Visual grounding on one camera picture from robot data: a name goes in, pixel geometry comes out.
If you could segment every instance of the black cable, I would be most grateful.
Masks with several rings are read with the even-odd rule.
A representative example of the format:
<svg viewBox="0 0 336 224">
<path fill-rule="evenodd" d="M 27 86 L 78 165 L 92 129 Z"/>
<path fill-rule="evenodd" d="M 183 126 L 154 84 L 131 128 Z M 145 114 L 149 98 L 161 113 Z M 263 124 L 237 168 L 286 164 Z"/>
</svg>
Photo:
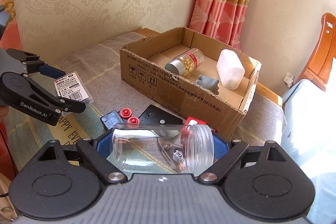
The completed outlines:
<svg viewBox="0 0 336 224">
<path fill-rule="evenodd" d="M 2 137 L 2 139 L 3 139 L 3 142 L 5 143 L 5 146 L 6 146 L 6 148 L 7 148 L 7 151 L 8 151 L 9 157 L 10 157 L 10 160 L 11 160 L 12 165 L 13 165 L 14 176 L 16 176 L 15 163 L 14 163 L 14 160 L 13 160 L 13 157 L 12 157 L 12 154 L 11 154 L 11 151 L 9 150 L 9 147 L 8 147 L 8 145 L 7 145 L 7 142 L 6 142 L 6 139 L 5 139 L 5 137 L 4 137 L 4 135 L 3 135 L 2 131 L 1 131 L 1 129 L 0 129 L 0 133 L 1 133 L 1 137 Z"/>
</svg>

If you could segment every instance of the white plastic bottle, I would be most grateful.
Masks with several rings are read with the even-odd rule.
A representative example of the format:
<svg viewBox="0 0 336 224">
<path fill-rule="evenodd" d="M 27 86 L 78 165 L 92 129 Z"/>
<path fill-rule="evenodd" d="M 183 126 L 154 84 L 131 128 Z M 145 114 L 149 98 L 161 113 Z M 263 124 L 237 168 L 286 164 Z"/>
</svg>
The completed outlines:
<svg viewBox="0 0 336 224">
<path fill-rule="evenodd" d="M 222 50 L 216 67 L 223 87 L 235 90 L 245 74 L 238 55 L 231 50 Z"/>
</svg>

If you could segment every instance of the barcode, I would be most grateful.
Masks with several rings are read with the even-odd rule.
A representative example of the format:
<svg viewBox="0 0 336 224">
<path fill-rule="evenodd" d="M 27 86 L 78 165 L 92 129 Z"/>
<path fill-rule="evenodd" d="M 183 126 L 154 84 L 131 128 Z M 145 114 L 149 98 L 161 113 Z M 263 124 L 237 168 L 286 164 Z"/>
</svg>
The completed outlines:
<svg viewBox="0 0 336 224">
<path fill-rule="evenodd" d="M 72 99 L 72 100 L 76 100 L 76 101 L 81 101 L 83 99 L 82 94 L 80 93 L 80 91 L 76 91 L 73 94 L 70 94 L 69 96 L 67 96 L 68 99 Z"/>
</svg>

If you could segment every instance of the clear jar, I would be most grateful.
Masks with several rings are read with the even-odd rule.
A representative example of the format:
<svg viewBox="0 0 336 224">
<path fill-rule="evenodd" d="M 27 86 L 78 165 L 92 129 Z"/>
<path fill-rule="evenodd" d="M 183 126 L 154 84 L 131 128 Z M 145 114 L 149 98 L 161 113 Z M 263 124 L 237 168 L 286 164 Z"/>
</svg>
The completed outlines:
<svg viewBox="0 0 336 224">
<path fill-rule="evenodd" d="M 206 124 L 149 125 L 118 123 L 112 131 L 110 162 L 132 173 L 200 175 L 214 159 L 214 142 Z"/>
<path fill-rule="evenodd" d="M 165 69 L 176 75 L 184 76 L 196 70 L 203 62 L 204 55 L 201 50 L 191 48 L 166 64 Z"/>
</svg>

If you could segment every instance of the wooden headboard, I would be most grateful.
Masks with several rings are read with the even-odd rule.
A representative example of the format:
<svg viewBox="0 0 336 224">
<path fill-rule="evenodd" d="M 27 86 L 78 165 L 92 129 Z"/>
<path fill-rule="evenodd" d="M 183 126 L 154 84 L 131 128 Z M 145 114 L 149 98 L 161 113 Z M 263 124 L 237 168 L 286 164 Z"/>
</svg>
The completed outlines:
<svg viewBox="0 0 336 224">
<path fill-rule="evenodd" d="M 320 38 L 296 82 L 308 79 L 325 91 L 333 58 L 336 57 L 336 17 L 325 13 L 322 16 L 321 24 Z"/>
</svg>

